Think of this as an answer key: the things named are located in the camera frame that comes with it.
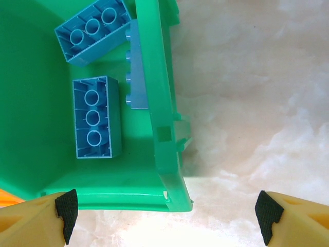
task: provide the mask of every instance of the white marble countertop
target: white marble countertop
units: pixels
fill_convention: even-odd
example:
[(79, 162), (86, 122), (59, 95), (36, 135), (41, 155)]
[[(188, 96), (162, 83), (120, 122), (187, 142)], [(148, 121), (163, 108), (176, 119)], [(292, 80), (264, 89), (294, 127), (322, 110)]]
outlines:
[(329, 1), (180, 0), (177, 103), (194, 210), (80, 211), (70, 246), (264, 246), (262, 189), (329, 204)]

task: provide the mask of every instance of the blue lego brick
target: blue lego brick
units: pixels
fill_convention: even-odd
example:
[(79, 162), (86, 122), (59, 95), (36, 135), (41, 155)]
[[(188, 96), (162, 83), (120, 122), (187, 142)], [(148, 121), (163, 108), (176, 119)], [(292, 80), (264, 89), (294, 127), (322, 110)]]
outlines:
[(149, 102), (136, 19), (131, 21), (131, 28), (126, 31), (126, 38), (131, 45), (131, 49), (126, 54), (126, 59), (131, 64), (130, 73), (126, 75), (126, 81), (131, 86), (130, 94), (126, 96), (126, 103), (131, 109), (148, 109)]
[(86, 66), (126, 42), (131, 16), (123, 0), (98, 0), (55, 29), (67, 62)]
[(101, 76), (73, 81), (77, 158), (122, 152), (118, 81)]

